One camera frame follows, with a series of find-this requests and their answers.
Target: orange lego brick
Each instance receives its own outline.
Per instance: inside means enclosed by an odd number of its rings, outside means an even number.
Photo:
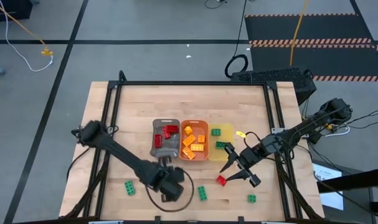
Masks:
[[[183,140],[183,144],[187,147],[190,144],[192,144],[195,140],[196,140],[196,137],[194,137],[194,135],[191,134],[189,137]]]
[[[192,151],[204,151],[204,145],[203,144],[191,144],[191,150]]]
[[[193,159],[196,155],[188,148],[188,147],[185,147],[182,152],[189,158],[189,159]]]
[[[204,143],[206,141],[206,136],[199,136],[199,143]]]
[[[184,128],[184,131],[186,132],[186,134],[187,134],[187,135],[189,135],[189,134],[192,134],[192,133],[193,133],[193,129],[191,129],[191,127],[190,127],[190,126],[187,126],[187,127],[185,127],[185,128]]]

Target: gray floor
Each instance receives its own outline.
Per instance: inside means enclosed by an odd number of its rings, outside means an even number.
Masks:
[[[372,35],[378,40],[378,0],[357,0]],[[41,0],[23,23],[44,39],[68,40],[82,0]],[[203,0],[114,1],[89,0],[77,39],[235,39],[243,1],[229,1],[214,10]],[[247,14],[299,13],[303,0],[248,2]],[[353,12],[349,0],[310,0],[308,13]],[[0,39],[4,23],[0,22]],[[10,39],[33,39],[11,24]],[[243,29],[241,39],[246,39]],[[39,45],[17,45],[33,67],[47,63]],[[249,54],[247,45],[240,54]],[[0,223],[16,189],[65,45],[51,45],[55,63],[32,73],[7,45],[0,45]],[[75,45],[60,84],[38,154],[17,209],[15,222],[57,218],[75,140],[70,130],[81,121],[90,82],[116,78],[120,69],[129,80],[226,80],[224,66],[234,45]],[[238,70],[233,64],[232,70]],[[308,114],[325,101],[344,98],[354,117],[378,107],[378,83],[316,82]],[[354,123],[363,126],[378,116]],[[317,150],[341,166],[358,170],[378,168],[378,124],[353,129],[348,135],[322,139]]]

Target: wooden table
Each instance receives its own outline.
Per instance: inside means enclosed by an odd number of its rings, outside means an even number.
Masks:
[[[82,125],[90,120],[101,120],[103,104],[106,95],[107,82],[93,82],[90,88]],[[281,109],[287,128],[301,122],[300,111],[292,83],[278,83],[278,93]],[[273,95],[270,91],[272,109]],[[111,108],[107,120],[111,118]],[[152,144],[152,122],[157,118],[202,119],[208,123],[229,123],[234,131],[254,131],[261,138],[270,133],[265,98],[261,86],[136,86],[122,87],[121,101],[116,125],[120,128],[115,134],[115,140],[142,159],[155,161],[149,151]],[[252,136],[247,138],[248,144],[256,144]],[[308,147],[306,141],[300,145]],[[234,146],[238,152],[244,149],[243,139],[235,135]],[[77,145],[74,158],[85,150]],[[316,213],[324,216],[316,181],[313,177],[312,162],[308,152],[296,147],[293,167],[298,189]],[[94,150],[83,156],[73,166],[65,189],[60,215],[68,213],[78,202],[87,189],[92,166]],[[195,193],[190,206],[177,213],[166,213],[158,210],[146,195],[144,185],[134,175],[133,171],[122,162],[111,157],[110,168],[105,191],[105,201],[102,219],[112,220],[154,220],[160,215],[162,220],[237,220],[244,216],[246,221],[282,221],[284,220],[281,205],[280,190],[276,166],[273,161],[262,160],[252,167],[262,183],[253,188],[248,181],[234,180],[225,187],[219,185],[218,176],[223,162],[194,162],[176,158],[174,166],[184,168],[194,179]],[[228,177],[238,171],[233,165],[222,175]],[[133,180],[136,194],[128,196],[124,183]],[[178,202],[161,203],[160,194],[151,192],[155,201],[164,208],[180,208],[186,204],[191,185],[186,178],[182,184],[184,193]],[[208,201],[200,202],[197,187],[204,185]],[[248,203],[247,195],[255,194],[256,203]],[[291,192],[288,190],[291,216],[295,217]],[[94,214],[94,204],[97,193],[94,193],[91,214]]]

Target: lego brick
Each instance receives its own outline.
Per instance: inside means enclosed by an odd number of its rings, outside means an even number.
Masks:
[[[248,202],[249,203],[255,203],[255,202],[257,202],[257,196],[255,196],[255,195],[248,195]]]
[[[215,145],[215,147],[217,148],[217,149],[225,149],[225,146],[226,146],[226,142],[216,142],[216,145]]]
[[[196,137],[194,137],[194,135],[191,134],[189,137],[183,140],[183,144],[187,147],[190,144],[192,144],[195,140],[196,140]]]
[[[191,144],[190,146],[191,151],[204,151],[204,145],[203,144]]]
[[[189,158],[189,159],[193,159],[196,155],[188,148],[188,147],[185,147],[182,152]]]
[[[163,127],[163,134],[164,134],[164,139],[169,139],[171,137],[171,134],[166,131],[165,127]]]
[[[125,189],[129,196],[132,196],[136,193],[132,180],[125,182]]]
[[[187,126],[187,127],[185,127],[185,128],[184,128],[184,131],[186,132],[186,134],[187,134],[187,135],[189,135],[189,134],[192,134],[192,133],[193,133],[193,129],[191,129],[191,127],[190,127],[190,126]]]
[[[179,132],[179,127],[177,125],[167,125],[167,126],[165,126],[165,129],[170,134],[174,134],[174,133]]]
[[[219,175],[218,178],[216,178],[216,182],[218,182],[220,185],[225,187],[225,184],[227,181],[225,177],[222,177],[221,175]]]
[[[204,143],[206,141],[206,136],[199,136],[198,141],[199,143]]]
[[[220,136],[220,129],[212,129],[211,135],[212,136]]]
[[[200,201],[206,201],[208,199],[206,194],[206,188],[204,186],[200,186],[197,189],[199,191]]]
[[[154,135],[154,146],[155,146],[155,148],[161,147],[163,145],[162,141],[163,141],[163,138],[161,137],[160,134]]]

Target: white cable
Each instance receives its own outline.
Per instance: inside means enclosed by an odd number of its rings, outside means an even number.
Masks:
[[[50,65],[52,65],[53,64],[53,55],[50,56],[50,62],[44,68],[41,68],[41,69],[38,69],[38,70],[34,70],[34,69],[31,68],[31,65],[29,64],[28,60],[24,56],[22,56],[22,54],[20,54],[20,52],[15,48],[15,46],[13,46],[12,44],[10,44],[9,39],[7,38],[7,33],[9,32],[9,20],[7,19],[6,10],[3,7],[3,3],[2,3],[1,0],[0,0],[0,4],[1,4],[1,7],[2,7],[2,9],[4,11],[3,12],[4,13],[4,17],[6,19],[6,33],[5,33],[6,42],[17,52],[18,55],[20,55],[20,57],[22,57],[22,59],[24,59],[26,61],[26,64],[28,65],[29,69],[31,71],[33,71],[33,72],[40,72],[42,70],[45,70]]]
[[[336,133],[336,134],[327,134],[327,135],[325,135],[325,136],[323,136],[323,137],[331,137],[331,136],[341,136],[341,135],[345,135],[345,134],[347,134],[347,133],[349,133],[350,131],[351,131],[351,128],[346,124],[346,123],[344,123],[345,124],[345,129],[346,129],[346,132],[344,132],[344,133]]]

